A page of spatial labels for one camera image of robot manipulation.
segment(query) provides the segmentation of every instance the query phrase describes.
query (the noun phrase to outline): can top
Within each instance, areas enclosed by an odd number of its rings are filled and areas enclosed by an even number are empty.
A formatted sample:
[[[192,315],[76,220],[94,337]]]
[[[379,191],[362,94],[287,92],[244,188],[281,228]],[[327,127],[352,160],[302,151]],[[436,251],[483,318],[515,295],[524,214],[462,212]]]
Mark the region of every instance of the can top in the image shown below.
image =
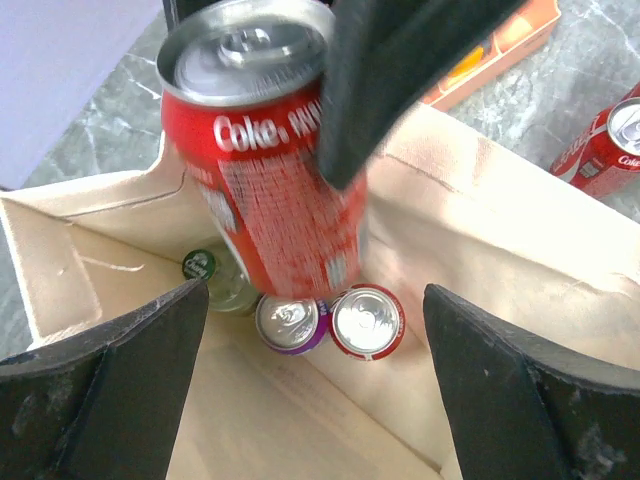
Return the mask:
[[[607,122],[614,143],[630,155],[640,156],[640,98],[616,105]]]
[[[266,343],[281,350],[293,350],[313,337],[318,326],[318,308],[314,300],[264,296],[256,309],[256,325]]]
[[[370,287],[346,293],[333,311],[337,339],[348,350],[365,355],[387,349],[398,335],[400,323],[393,300]]]
[[[333,13],[316,0],[226,0],[189,17],[160,48],[163,88],[212,107],[259,104],[324,69]]]

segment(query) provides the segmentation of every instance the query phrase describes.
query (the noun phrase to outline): canvas bag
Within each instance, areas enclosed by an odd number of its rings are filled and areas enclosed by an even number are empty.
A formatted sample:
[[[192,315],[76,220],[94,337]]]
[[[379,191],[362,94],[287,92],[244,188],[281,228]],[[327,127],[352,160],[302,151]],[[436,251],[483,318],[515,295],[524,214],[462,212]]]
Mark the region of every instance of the canvas bag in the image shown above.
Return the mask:
[[[168,478],[461,478],[424,332],[429,283],[640,368],[640,226],[422,104],[368,174],[364,277],[402,301],[400,348],[364,363],[329,341],[291,358],[262,345],[250,318],[210,314]],[[17,191],[1,203],[32,348],[176,287],[183,256],[218,239],[166,141],[148,171]]]

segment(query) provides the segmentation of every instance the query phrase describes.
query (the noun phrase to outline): glass bottle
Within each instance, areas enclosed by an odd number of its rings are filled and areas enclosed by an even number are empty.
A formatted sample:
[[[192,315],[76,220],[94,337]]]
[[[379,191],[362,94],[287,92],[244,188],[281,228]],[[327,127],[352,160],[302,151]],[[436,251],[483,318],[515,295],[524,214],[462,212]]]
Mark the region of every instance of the glass bottle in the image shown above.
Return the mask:
[[[182,273],[186,279],[207,280],[212,311],[248,315],[260,299],[224,243],[189,252],[182,261]]]

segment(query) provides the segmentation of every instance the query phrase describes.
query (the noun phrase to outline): marble countertop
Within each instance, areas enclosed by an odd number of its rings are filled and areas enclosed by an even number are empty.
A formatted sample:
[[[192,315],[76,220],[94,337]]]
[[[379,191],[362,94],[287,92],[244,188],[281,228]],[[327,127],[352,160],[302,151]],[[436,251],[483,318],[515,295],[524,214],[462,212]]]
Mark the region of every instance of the marble countertop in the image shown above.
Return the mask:
[[[559,0],[562,17],[549,43],[450,114],[548,169],[595,114],[640,81],[637,5],[637,0]],[[151,165],[161,130],[161,88],[153,59],[165,35],[160,15],[25,187]],[[640,182],[607,203],[640,221]],[[4,236],[0,237],[0,264],[3,358],[23,351],[31,338]]]

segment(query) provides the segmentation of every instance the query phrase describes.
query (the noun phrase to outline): green bottle cap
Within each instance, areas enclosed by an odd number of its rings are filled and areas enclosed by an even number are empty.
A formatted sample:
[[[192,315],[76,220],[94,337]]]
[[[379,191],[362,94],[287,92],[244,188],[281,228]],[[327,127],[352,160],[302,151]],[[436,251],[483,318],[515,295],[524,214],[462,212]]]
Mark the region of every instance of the green bottle cap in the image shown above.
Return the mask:
[[[202,278],[209,280],[216,271],[216,258],[208,250],[189,252],[182,261],[182,274],[187,280]]]

